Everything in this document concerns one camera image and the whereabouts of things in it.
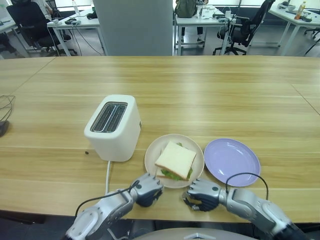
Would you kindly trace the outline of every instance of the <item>bottle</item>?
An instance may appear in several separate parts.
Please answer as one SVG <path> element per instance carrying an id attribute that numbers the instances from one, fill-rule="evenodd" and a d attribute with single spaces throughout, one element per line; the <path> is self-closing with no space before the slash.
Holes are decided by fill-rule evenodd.
<path id="1" fill-rule="evenodd" d="M 80 12 L 79 12 L 78 5 L 75 0 L 72 0 L 72 6 L 74 8 L 75 14 L 77 14 L 79 16 Z"/>
<path id="2" fill-rule="evenodd" d="M 295 20 L 299 20 L 299 19 L 300 19 L 301 14 L 302 14 L 302 12 L 304 11 L 305 8 L 306 8 L 306 2 L 304 1 L 304 2 L 300 5 L 299 10 L 298 10 L 298 12 L 296 13 L 296 15 L 295 15 L 295 17 L 294 17 Z"/>

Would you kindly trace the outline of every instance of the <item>toaster slot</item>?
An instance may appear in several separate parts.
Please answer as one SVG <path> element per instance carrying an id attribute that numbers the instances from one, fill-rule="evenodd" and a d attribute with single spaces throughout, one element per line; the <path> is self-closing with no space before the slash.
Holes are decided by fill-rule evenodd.
<path id="1" fill-rule="evenodd" d="M 107 102 L 90 130 L 96 133 L 113 133 L 119 126 L 127 105 L 125 102 Z"/>

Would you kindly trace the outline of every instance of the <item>lettuce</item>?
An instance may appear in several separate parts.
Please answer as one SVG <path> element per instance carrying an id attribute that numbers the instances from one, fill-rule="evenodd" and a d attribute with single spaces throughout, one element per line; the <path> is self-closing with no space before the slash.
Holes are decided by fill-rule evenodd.
<path id="1" fill-rule="evenodd" d="M 161 169 L 161 172 L 162 172 L 166 177 L 171 178 L 171 179 L 173 179 L 173 180 L 176 180 L 176 181 L 184 180 L 184 179 L 182 179 L 181 177 L 175 175 L 174 173 L 172 173 L 172 172 L 170 172 L 170 171 L 168 171 L 168 170 Z M 190 179 L 190 176 L 191 176 L 192 172 L 193 172 L 193 170 L 192 170 L 192 168 L 190 168 L 189 173 L 188 173 L 188 176 L 187 176 L 187 179 L 188 179 L 188 180 Z"/>

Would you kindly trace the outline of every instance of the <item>white toaster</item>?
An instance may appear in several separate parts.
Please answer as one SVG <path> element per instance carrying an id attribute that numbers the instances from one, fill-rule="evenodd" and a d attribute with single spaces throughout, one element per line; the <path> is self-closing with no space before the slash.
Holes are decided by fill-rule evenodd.
<path id="1" fill-rule="evenodd" d="M 84 135 L 103 160 L 125 162 L 134 154 L 141 127 L 136 99 L 109 95 L 86 124 Z"/>

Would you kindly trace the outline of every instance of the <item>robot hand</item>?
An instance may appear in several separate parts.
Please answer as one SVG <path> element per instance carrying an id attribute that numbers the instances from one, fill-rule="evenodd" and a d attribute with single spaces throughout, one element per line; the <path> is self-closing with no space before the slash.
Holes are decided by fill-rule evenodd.
<path id="1" fill-rule="evenodd" d="M 214 182 L 196 179 L 182 198 L 195 211 L 207 212 L 222 204 L 228 212 L 249 220 L 275 240 L 308 239 L 277 205 L 244 188 L 231 188 L 226 192 Z"/>
<path id="2" fill-rule="evenodd" d="M 137 184 L 132 188 L 131 195 L 142 207 L 150 207 L 163 193 L 164 186 L 160 184 L 160 180 L 149 173 L 137 178 L 132 185 L 135 183 Z"/>
<path id="3" fill-rule="evenodd" d="M 208 212 L 219 205 L 221 187 L 205 179 L 196 179 L 182 195 L 183 201 L 195 211 Z"/>
<path id="4" fill-rule="evenodd" d="M 64 239 L 96 240 L 118 219 L 130 212 L 134 203 L 149 207 L 162 194 L 164 186 L 149 173 L 137 178 L 129 188 L 109 192 L 75 219 Z"/>

